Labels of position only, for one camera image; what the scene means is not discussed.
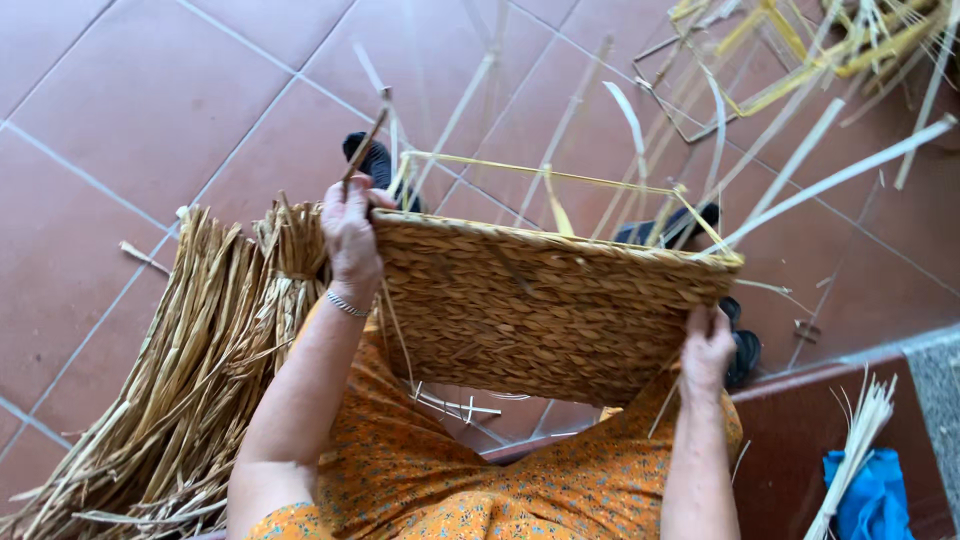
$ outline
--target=blue cloth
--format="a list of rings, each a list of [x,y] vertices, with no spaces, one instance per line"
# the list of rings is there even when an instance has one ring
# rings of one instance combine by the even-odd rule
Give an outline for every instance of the blue cloth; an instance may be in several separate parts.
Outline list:
[[[824,480],[833,482],[844,453],[824,457]],[[897,452],[875,449],[840,500],[835,519],[840,540],[914,540],[907,526],[906,490]]]

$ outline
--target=floral print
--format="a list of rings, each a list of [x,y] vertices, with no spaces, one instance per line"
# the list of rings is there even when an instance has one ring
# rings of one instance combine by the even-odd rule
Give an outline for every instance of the floral print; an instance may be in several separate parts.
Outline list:
[[[679,398],[647,433],[675,374],[663,373],[608,420],[500,467],[413,408],[384,354],[368,327],[334,448],[320,460],[316,503],[275,511],[248,538],[659,536]],[[732,459],[743,432],[726,394],[723,406]]]

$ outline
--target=dried straw bundle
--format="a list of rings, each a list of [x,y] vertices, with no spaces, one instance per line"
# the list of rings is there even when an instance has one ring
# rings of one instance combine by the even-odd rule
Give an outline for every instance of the dried straw bundle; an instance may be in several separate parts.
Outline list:
[[[297,336],[310,308],[326,291],[324,283],[329,283],[328,275],[322,281],[317,278],[326,261],[321,208],[313,203],[291,208],[281,191],[280,202],[274,201],[267,218],[253,223],[256,243],[272,277],[261,309],[276,313],[275,336],[281,345],[274,373],[283,365],[289,342]]]
[[[243,434],[323,292],[319,210],[284,202],[267,218],[255,225],[258,250],[238,225],[199,209],[184,216],[173,274],[120,397],[0,532],[157,538],[223,526]]]

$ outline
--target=woman's hand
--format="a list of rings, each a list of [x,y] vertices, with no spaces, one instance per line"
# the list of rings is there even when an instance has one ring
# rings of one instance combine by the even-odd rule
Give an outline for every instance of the woman's hand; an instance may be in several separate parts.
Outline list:
[[[355,174],[346,189],[338,182],[326,191],[324,228],[326,250],[333,267],[330,288],[351,306],[367,310],[383,276],[383,260],[376,252],[373,226],[367,219],[370,204],[395,208],[396,204],[382,189],[370,189],[373,180]]]
[[[686,318],[686,341],[680,356],[684,396],[716,400],[735,351],[726,313],[719,307],[704,306],[691,311]]]

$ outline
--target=wicker basket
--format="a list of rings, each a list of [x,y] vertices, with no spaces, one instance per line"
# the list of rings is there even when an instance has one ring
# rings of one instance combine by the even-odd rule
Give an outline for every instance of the wicker basket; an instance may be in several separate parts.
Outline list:
[[[591,405],[628,403],[743,264],[398,211],[373,224],[399,377]]]

